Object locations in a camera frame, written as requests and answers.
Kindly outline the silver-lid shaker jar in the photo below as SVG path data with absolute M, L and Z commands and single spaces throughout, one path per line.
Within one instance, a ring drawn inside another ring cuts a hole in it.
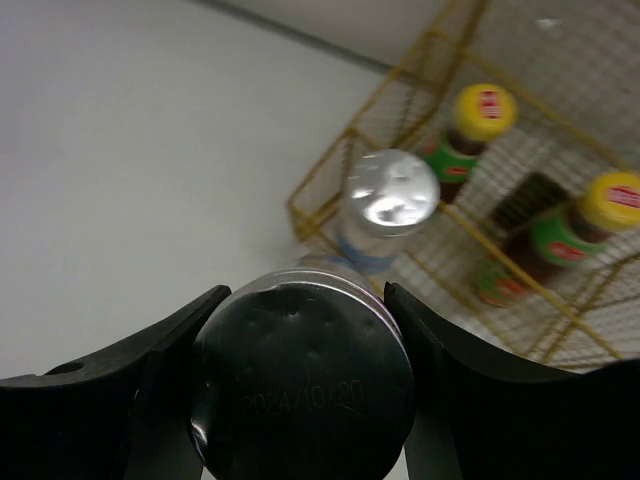
M 343 188 L 336 243 L 365 274 L 387 270 L 437 209 L 440 184 L 420 157 L 399 149 L 365 154 Z
M 414 424 L 399 327 L 331 254 L 224 299 L 195 338 L 190 373 L 190 433 L 217 479 L 382 479 Z

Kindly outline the sauce bottle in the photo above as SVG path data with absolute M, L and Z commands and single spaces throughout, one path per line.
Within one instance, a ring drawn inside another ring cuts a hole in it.
M 516 119 L 514 97 L 498 85 L 473 84 L 459 92 L 449 123 L 421 150 L 439 182 L 442 202 L 455 200 L 479 158 Z
M 554 283 L 639 226 L 639 175 L 603 173 L 574 197 L 534 172 L 494 208 L 489 219 L 505 233 L 500 250 L 541 286 Z

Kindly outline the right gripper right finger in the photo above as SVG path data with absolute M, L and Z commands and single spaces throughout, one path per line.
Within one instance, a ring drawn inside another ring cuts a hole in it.
M 638 477 L 637 360 L 568 372 L 480 339 L 397 283 L 385 286 L 384 303 L 416 382 L 411 478 Z

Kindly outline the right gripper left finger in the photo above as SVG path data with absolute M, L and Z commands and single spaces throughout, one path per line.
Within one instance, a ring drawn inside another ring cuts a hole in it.
M 43 375 L 2 379 L 2 478 L 200 478 L 189 357 L 230 293 L 216 286 L 101 350 Z

